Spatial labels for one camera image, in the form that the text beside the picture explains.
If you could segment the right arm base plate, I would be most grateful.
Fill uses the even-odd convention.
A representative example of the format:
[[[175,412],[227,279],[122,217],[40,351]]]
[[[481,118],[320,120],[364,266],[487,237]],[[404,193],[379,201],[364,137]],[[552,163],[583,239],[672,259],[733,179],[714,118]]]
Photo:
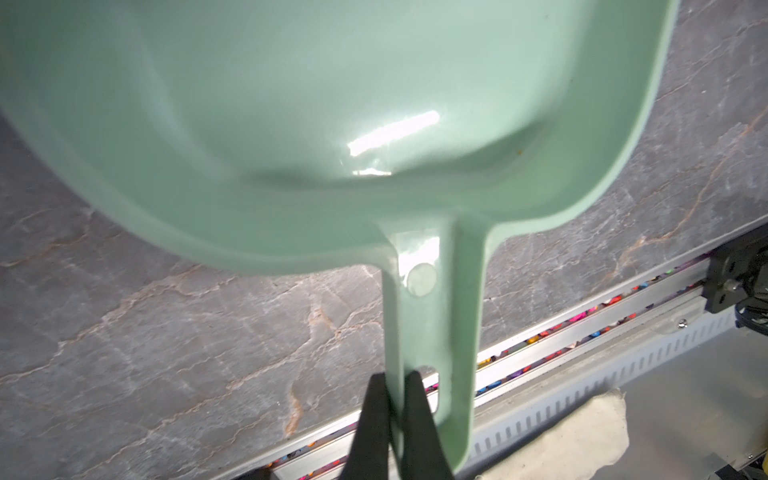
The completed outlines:
[[[767,225],[713,251],[703,296],[707,312],[733,310],[738,327],[767,336]]]

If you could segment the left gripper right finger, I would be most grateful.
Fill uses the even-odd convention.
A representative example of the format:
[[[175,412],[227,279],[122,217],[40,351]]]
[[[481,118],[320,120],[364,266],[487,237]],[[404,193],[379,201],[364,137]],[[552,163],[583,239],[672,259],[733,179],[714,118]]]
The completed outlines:
[[[426,397],[421,375],[410,372],[405,378],[404,407],[401,418],[403,452],[400,475],[405,480],[453,480],[444,456]]]

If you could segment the mint green dustpan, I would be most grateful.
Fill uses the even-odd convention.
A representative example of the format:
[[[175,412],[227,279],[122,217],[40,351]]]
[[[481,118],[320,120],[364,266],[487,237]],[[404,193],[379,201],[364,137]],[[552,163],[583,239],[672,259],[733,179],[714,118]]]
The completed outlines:
[[[488,261],[589,208],[656,97],[675,1],[5,1],[1,111],[133,234],[248,273],[371,265],[390,441],[421,375],[471,448]]]

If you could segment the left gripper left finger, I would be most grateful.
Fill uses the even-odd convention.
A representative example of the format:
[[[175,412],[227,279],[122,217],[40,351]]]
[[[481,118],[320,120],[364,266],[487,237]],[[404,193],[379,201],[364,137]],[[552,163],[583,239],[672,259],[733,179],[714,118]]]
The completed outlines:
[[[388,478],[390,403],[384,373],[371,376],[341,480]]]

